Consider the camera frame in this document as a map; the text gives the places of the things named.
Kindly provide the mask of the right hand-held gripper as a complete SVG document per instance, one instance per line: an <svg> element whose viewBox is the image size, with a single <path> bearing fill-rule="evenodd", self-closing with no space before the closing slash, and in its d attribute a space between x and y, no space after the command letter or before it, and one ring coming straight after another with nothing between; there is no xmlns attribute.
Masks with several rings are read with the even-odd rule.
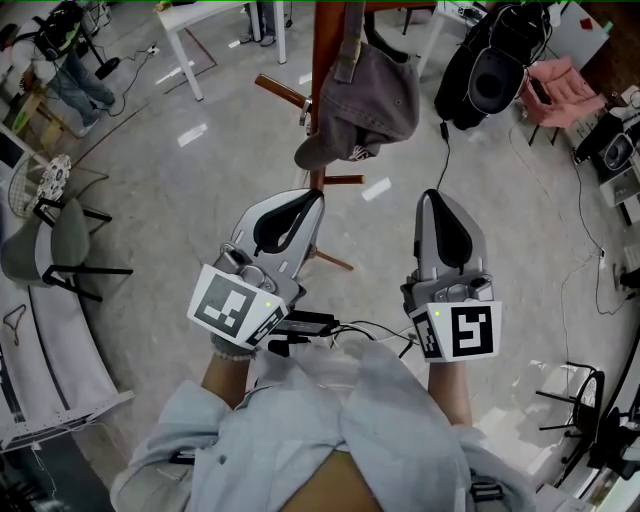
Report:
<svg viewBox="0 0 640 512"><path fill-rule="evenodd" d="M496 356L502 303L485 273L486 240L467 210L443 192L427 189L417 203L414 257L420 282L405 283L401 292L424 359L453 363Z"/></svg>

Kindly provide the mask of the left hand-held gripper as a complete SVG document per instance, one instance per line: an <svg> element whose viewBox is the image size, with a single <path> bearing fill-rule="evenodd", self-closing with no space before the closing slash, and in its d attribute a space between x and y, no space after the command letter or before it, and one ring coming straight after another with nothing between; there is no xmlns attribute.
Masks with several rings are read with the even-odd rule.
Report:
<svg viewBox="0 0 640 512"><path fill-rule="evenodd" d="M317 189L280 192L249 207L232 244L202 268L187 317L233 345L256 348L306 294L294 278L316 242L324 209ZM269 258L277 271L251 260L259 258Z"/></svg>

